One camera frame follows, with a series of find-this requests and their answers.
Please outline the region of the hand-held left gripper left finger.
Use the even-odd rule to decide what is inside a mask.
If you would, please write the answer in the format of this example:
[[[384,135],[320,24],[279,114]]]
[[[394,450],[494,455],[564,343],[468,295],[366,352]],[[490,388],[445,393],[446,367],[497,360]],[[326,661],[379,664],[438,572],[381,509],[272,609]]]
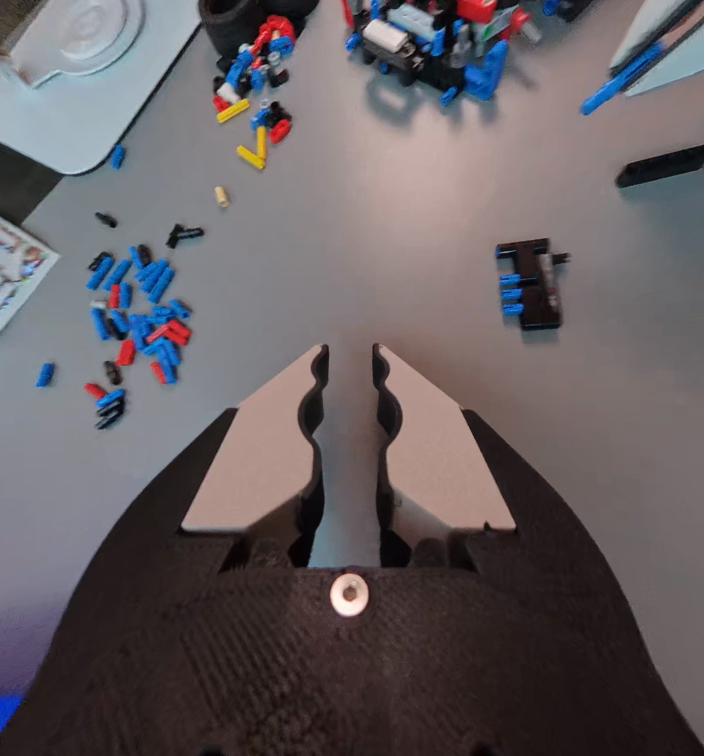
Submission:
[[[181,523],[187,534],[272,538],[309,553],[325,508],[322,453],[329,348],[314,345],[235,411]]]

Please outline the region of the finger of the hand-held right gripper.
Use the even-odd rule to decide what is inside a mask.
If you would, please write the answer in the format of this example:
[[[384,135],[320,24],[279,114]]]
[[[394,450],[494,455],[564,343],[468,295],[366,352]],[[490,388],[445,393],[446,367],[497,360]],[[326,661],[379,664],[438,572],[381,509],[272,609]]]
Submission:
[[[623,94],[632,98],[703,71],[704,34],[696,34],[657,57],[624,89]]]
[[[615,51],[610,68],[624,68],[692,11],[693,1],[643,2]]]

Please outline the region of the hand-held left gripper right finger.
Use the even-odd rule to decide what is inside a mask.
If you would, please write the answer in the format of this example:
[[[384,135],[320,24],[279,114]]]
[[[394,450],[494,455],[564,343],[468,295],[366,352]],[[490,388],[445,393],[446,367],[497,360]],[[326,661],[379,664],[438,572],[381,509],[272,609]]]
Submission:
[[[373,345],[380,553],[414,553],[423,541],[451,550],[481,532],[517,524],[462,406],[390,348]]]

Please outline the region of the black five hole beam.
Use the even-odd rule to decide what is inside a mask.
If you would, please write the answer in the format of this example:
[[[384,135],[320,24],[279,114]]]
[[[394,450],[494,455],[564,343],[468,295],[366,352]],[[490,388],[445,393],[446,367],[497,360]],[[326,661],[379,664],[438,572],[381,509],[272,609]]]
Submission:
[[[624,165],[614,179],[618,189],[648,184],[704,168],[704,144],[689,146]]]

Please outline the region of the black Lego beam subassembly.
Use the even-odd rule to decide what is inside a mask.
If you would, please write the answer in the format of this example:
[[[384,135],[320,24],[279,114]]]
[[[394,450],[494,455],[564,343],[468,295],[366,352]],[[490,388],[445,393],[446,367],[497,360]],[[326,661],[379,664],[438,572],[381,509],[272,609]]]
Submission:
[[[511,264],[511,272],[498,279],[502,315],[517,320],[525,332],[556,330],[563,322],[557,267],[569,262],[555,252],[548,237],[500,243],[498,262]]]

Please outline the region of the grey desk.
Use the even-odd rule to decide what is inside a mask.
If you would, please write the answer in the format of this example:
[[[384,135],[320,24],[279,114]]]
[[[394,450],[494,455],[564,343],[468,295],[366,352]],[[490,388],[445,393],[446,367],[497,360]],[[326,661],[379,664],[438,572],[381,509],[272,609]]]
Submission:
[[[249,115],[215,121],[198,35],[125,138],[122,170],[64,178],[24,222],[60,260],[0,335],[0,693],[31,682],[144,485],[319,343],[326,515],[312,564],[374,564],[382,343],[565,498],[704,743],[704,168],[614,184],[630,162],[704,144],[704,72],[581,116],[639,7],[603,2],[513,46],[491,101],[442,109],[347,57],[338,5],[300,37],[278,94],[294,125],[262,172],[235,151],[252,143]],[[205,236],[169,249],[175,224]],[[563,322],[525,332],[502,315],[511,264],[495,248],[541,237],[570,256]],[[141,244],[176,271],[166,298],[191,308],[193,336],[174,387],[130,368],[127,414],[101,432],[83,391],[108,351],[88,267]],[[37,389],[46,362],[54,378]]]

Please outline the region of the pile of small plastic pins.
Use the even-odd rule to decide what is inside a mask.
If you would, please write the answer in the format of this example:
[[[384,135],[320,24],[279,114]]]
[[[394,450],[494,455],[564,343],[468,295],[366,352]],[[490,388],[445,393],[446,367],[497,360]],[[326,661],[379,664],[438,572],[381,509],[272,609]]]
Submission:
[[[176,271],[168,259],[155,259],[146,245],[131,246],[116,259],[102,251],[89,264],[86,288],[93,331],[108,351],[98,379],[83,391],[93,402],[95,429],[111,430],[130,403],[130,368],[145,367],[156,384],[169,389],[179,382],[183,352],[193,336],[192,310],[178,298],[166,298]]]

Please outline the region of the partly built toy brick car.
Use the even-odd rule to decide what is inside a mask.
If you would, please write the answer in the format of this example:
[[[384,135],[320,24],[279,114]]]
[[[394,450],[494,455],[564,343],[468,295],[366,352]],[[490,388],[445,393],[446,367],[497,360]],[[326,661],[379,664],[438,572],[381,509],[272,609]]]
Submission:
[[[466,94],[488,101],[503,77],[509,43],[542,40],[526,2],[343,1],[347,52],[395,75],[403,87],[423,83],[443,107]]]

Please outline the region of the holographic sticker sheet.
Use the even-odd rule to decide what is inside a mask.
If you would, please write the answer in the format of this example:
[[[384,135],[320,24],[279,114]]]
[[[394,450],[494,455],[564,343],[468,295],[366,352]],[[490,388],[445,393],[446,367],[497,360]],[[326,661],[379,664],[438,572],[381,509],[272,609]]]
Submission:
[[[0,217],[0,333],[58,260],[58,253]]]

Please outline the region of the black toy tire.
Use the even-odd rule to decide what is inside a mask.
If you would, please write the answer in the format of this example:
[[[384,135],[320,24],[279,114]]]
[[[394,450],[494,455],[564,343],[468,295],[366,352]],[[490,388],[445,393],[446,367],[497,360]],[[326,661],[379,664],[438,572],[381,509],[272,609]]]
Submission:
[[[217,53],[229,59],[254,42],[266,18],[258,1],[198,1],[198,13]]]
[[[319,5],[319,1],[262,1],[267,14],[288,18],[292,23],[304,20]]]

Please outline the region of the pile of mixed brick pieces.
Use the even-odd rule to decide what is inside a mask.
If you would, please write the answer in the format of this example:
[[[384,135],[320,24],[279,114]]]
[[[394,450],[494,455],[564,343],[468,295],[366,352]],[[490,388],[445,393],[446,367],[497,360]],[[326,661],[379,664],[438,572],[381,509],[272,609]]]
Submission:
[[[265,90],[278,89],[289,81],[286,60],[294,53],[297,33],[294,24],[286,18],[269,15],[261,25],[257,38],[251,44],[240,46],[233,59],[222,58],[225,74],[213,80],[212,103],[217,113],[250,95],[261,95]]]

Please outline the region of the white book stand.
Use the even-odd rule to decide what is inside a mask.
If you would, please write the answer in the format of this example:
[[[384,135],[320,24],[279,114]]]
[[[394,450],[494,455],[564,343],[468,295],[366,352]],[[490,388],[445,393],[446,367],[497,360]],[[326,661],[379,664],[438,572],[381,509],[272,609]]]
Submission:
[[[0,41],[0,143],[62,175],[100,165],[193,37],[196,5],[39,2]]]

